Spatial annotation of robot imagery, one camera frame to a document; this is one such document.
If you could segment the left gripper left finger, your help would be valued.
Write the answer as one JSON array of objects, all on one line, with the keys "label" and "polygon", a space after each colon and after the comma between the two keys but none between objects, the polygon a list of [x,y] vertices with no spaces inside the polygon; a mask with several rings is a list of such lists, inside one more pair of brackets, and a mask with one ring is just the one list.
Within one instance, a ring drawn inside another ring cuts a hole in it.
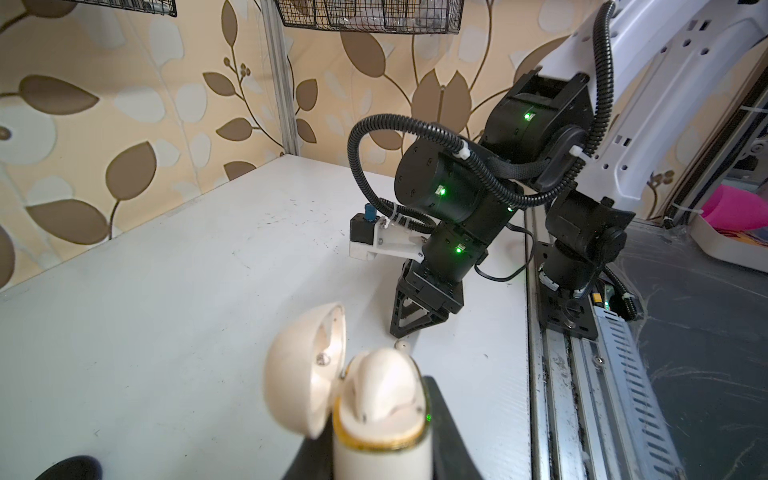
[{"label": "left gripper left finger", "polygon": [[333,480],[333,437],[305,439],[289,465],[283,480]]}]

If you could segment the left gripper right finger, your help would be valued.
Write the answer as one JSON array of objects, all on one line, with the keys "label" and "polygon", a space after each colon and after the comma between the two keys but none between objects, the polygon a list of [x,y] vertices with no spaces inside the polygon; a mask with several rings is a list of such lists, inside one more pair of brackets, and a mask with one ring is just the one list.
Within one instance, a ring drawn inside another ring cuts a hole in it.
[{"label": "left gripper right finger", "polygon": [[432,478],[481,480],[482,475],[469,454],[436,380],[425,376],[423,383],[429,403],[427,423],[432,433]]}]

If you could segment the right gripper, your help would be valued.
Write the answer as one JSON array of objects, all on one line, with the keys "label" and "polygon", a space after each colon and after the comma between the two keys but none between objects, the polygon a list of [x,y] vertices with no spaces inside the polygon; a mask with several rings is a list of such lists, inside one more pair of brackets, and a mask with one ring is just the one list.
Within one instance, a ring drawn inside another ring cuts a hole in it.
[{"label": "right gripper", "polygon": [[440,325],[449,314],[464,306],[463,283],[444,281],[420,263],[403,265],[395,294],[389,333],[403,338],[419,330]]}]

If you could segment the white earbud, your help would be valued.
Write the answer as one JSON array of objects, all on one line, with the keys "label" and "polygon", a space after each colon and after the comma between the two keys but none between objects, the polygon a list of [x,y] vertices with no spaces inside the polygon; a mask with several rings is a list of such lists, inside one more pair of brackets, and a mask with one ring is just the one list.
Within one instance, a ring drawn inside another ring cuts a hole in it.
[{"label": "white earbud", "polygon": [[424,411],[418,369],[411,357],[382,348],[355,357],[350,385],[342,397],[342,417],[358,425],[374,425]]},{"label": "white earbud", "polygon": [[407,352],[410,350],[410,345],[407,341],[404,339],[398,339],[395,344],[394,348],[399,351]]}]

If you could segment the white earbud case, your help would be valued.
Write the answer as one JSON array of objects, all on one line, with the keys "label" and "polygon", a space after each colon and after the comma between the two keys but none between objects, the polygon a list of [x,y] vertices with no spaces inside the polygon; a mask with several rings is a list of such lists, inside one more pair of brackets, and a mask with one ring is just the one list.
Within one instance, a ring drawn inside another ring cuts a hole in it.
[{"label": "white earbud case", "polygon": [[272,341],[263,393],[272,418],[307,442],[330,433],[329,452],[306,453],[303,470],[335,479],[430,479],[430,400],[415,361],[384,347],[346,358],[345,310],[305,312]]}]

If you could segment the black round earbud case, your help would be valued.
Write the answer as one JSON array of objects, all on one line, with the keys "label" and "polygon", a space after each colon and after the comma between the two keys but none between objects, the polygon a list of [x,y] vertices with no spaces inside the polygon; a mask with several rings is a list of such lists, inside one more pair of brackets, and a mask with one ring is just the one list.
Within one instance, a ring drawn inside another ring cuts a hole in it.
[{"label": "black round earbud case", "polygon": [[73,456],[57,462],[36,477],[36,480],[101,480],[101,463],[88,455]]}]

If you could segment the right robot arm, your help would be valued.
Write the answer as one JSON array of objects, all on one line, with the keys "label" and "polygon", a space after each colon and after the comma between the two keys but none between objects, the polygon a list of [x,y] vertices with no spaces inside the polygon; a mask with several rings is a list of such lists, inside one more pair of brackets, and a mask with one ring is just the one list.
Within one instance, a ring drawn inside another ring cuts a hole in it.
[{"label": "right robot arm", "polygon": [[[363,255],[403,256],[389,331],[444,323],[463,279],[522,210],[544,206],[535,243],[542,326],[594,339],[589,296],[627,240],[642,190],[719,78],[767,36],[763,1],[607,1],[523,75],[478,141],[455,127],[377,114],[350,131],[366,197],[350,223]],[[382,238],[416,233],[405,254]]]}]

